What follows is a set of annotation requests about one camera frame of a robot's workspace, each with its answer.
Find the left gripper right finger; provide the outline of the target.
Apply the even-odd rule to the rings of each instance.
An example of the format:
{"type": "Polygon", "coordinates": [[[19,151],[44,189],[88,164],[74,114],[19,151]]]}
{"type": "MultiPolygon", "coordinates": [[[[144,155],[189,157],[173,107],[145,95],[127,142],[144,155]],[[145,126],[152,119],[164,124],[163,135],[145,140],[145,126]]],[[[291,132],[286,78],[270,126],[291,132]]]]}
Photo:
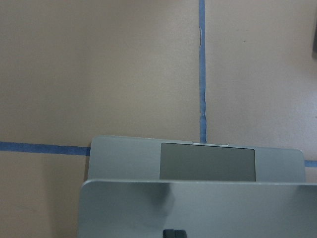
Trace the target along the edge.
{"type": "Polygon", "coordinates": [[[185,230],[175,230],[175,238],[187,238],[185,230]]]}

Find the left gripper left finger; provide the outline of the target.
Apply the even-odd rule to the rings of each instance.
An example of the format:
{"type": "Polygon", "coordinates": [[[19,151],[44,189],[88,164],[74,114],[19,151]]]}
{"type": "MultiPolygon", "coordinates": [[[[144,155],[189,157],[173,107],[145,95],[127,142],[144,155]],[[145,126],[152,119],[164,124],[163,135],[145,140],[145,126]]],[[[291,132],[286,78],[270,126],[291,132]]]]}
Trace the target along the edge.
{"type": "Polygon", "coordinates": [[[163,230],[163,238],[175,238],[175,230],[173,229],[163,230]]]}

